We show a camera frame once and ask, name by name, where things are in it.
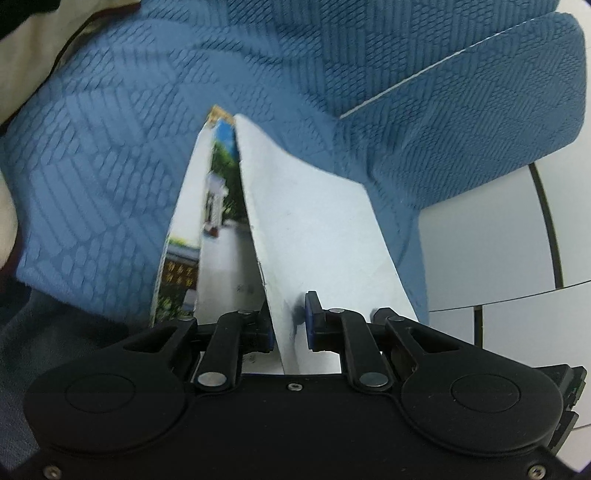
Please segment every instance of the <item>white surface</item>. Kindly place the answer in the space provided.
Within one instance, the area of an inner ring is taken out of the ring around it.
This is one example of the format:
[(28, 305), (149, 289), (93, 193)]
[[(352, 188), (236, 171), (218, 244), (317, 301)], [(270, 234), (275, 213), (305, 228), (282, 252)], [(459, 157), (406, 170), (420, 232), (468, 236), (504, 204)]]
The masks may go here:
[(184, 240), (191, 247), (201, 244), (206, 179), (212, 167), (213, 141), (214, 131), (206, 125), (195, 142), (170, 223), (170, 236)]
[(195, 317), (200, 325), (216, 323), (227, 312), (260, 310), (264, 301), (250, 230), (226, 221), (217, 238), (202, 240)]
[(416, 320), (362, 185), (287, 154), (244, 116), (236, 136), (242, 184), (286, 374), (340, 371), (335, 353), (307, 349), (303, 300), (369, 320), (391, 307)]
[(591, 38), (591, 7), (585, 0), (560, 0), (557, 12), (574, 16), (585, 34), (585, 46), (589, 48), (588, 38)]
[(429, 313), (429, 326), (474, 345), (474, 309), (454, 309)]
[(578, 472), (585, 468), (591, 462), (591, 427), (571, 432), (557, 457)]
[(277, 347), (271, 353), (252, 352), (242, 357), (243, 374), (283, 375)]
[(554, 289), (544, 218), (527, 167), (419, 217), (429, 310)]
[[(531, 367), (591, 371), (591, 283), (483, 307), (484, 348)], [(573, 409), (591, 423), (591, 388)]]
[[(584, 0), (561, 0), (559, 11), (574, 15), (587, 48), (587, 98), (591, 95), (591, 7)], [(577, 140), (538, 160), (554, 222), (565, 286), (591, 280), (591, 121), (589, 113)]]

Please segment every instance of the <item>blue cloth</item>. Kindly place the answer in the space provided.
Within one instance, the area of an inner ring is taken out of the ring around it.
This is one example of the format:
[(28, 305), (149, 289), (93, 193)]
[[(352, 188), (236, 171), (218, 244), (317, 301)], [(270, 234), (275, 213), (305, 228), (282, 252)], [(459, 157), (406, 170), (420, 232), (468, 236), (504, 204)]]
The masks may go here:
[(217, 103), (366, 186), (426, 321), (420, 209), (580, 129), (583, 34), (556, 4), (144, 0), (56, 72), (0, 141), (25, 233), (18, 278), (145, 325), (191, 149)]

